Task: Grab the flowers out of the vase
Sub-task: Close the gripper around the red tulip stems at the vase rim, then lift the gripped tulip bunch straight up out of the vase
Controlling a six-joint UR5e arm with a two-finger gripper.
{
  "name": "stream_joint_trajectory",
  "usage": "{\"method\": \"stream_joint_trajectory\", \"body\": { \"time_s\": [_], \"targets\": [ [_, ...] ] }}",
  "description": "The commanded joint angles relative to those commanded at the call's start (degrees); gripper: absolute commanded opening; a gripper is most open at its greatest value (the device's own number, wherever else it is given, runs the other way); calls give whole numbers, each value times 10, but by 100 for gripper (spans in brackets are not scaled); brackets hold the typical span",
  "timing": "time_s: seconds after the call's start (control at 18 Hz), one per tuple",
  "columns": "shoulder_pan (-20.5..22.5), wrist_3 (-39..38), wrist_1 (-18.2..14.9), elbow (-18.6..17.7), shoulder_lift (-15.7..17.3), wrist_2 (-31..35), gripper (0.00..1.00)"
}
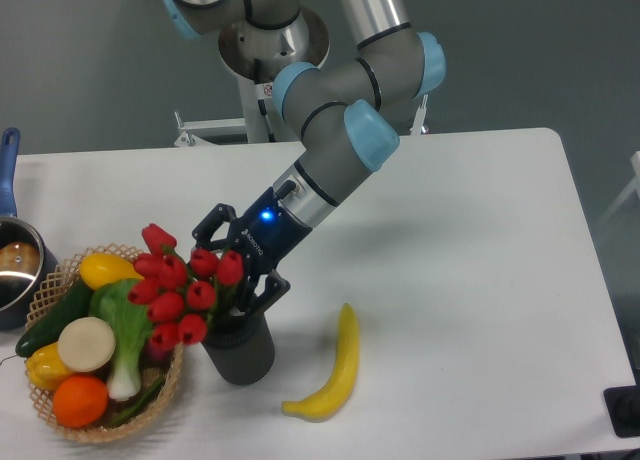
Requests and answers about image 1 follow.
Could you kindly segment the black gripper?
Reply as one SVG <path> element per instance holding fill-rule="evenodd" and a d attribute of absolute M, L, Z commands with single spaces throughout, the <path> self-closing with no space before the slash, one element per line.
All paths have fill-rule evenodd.
<path fill-rule="evenodd" d="M 293 185 L 270 187 L 241 216 L 231 205 L 219 203 L 192 231 L 196 249 L 234 251 L 243 258 L 246 276 L 229 288 L 229 325 L 264 314 L 291 289 L 275 269 L 312 231 L 283 205 L 293 191 Z M 215 239 L 223 225 L 227 233 Z"/>

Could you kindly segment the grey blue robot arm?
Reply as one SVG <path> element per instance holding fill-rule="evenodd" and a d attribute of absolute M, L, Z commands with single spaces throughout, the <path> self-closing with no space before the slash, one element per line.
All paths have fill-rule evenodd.
<path fill-rule="evenodd" d="M 245 277 L 218 296 L 215 326 L 264 313 L 288 290 L 276 268 L 396 151 L 382 116 L 444 79 L 437 40 L 414 30 L 402 0 L 340 0 L 357 44 L 355 60 L 322 69 L 324 24 L 300 0 L 162 0 L 186 36 L 219 35 L 226 66 L 269 88 L 270 105 L 248 124 L 279 116 L 303 154 L 241 216 L 219 205 L 194 230 L 199 247 L 237 253 Z"/>

